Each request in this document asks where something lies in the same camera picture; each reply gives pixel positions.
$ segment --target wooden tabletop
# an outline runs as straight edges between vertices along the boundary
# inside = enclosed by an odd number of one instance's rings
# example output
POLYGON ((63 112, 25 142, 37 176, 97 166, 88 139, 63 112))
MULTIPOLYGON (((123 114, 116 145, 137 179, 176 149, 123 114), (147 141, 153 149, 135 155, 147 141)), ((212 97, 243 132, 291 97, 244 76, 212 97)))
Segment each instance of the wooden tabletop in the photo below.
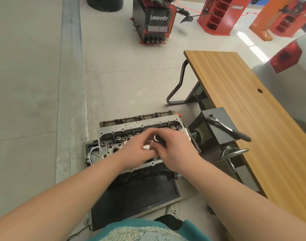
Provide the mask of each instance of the wooden tabletop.
POLYGON ((268 199, 306 222, 306 134, 236 52, 184 51, 214 107, 239 131, 246 164, 268 199))

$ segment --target red tail light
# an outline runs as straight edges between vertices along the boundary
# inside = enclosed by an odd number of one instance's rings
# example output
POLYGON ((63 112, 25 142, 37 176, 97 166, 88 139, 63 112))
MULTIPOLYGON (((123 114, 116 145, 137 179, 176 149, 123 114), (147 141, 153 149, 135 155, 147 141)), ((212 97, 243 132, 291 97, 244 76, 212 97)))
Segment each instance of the red tail light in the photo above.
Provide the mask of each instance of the red tail light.
POLYGON ((294 40, 270 59, 271 66, 276 73, 280 73, 297 64, 301 54, 302 50, 294 40))

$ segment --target black metal table frame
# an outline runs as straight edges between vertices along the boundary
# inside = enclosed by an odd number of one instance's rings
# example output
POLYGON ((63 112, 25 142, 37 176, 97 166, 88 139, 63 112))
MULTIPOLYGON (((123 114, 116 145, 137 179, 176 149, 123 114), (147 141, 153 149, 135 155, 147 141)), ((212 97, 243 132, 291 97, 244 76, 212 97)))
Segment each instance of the black metal table frame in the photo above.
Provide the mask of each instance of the black metal table frame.
POLYGON ((181 88, 182 83, 183 83, 183 78, 184 78, 184 72, 185 72, 185 68, 187 66, 189 62, 187 61, 187 59, 183 62, 182 64, 182 69, 181 69, 181 74, 180 74, 180 81, 179 84, 172 90, 172 92, 168 95, 167 97, 167 104, 169 105, 180 105, 180 104, 185 104, 185 103, 192 103, 192 102, 197 102, 196 97, 193 95, 195 90, 198 88, 198 86, 200 85, 200 82, 198 81, 195 86, 193 87, 192 91, 190 92, 190 94, 188 95, 188 97, 183 100, 183 101, 170 101, 170 99, 172 98, 172 96, 174 96, 174 94, 181 88))

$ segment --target shoe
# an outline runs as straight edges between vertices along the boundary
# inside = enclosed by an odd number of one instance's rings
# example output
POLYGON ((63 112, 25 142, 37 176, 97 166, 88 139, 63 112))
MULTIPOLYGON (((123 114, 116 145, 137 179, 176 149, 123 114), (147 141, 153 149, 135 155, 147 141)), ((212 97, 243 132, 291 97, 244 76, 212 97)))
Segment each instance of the shoe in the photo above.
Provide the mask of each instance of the shoe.
POLYGON ((174 216, 176 219, 179 218, 180 216, 180 205, 179 202, 176 202, 174 204, 168 205, 165 209, 165 215, 172 215, 174 216))

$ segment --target person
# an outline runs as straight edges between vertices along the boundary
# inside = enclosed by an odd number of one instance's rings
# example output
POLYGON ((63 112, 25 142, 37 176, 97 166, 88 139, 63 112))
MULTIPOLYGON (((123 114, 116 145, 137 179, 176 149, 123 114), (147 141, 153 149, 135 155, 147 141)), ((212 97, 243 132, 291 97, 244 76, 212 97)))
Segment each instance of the person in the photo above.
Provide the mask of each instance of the person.
MULTIPOLYGON (((203 194, 236 241, 306 240, 305 222, 203 160, 183 132, 150 128, 111 156, 1 217, 0 241, 66 240, 121 172, 157 155, 203 194), (151 150, 143 150, 143 145, 156 134, 167 147, 151 142, 151 150)), ((190 221, 175 219, 173 224, 176 222, 176 230, 172 230, 163 221, 126 219, 109 224, 91 241, 209 240, 190 221)))

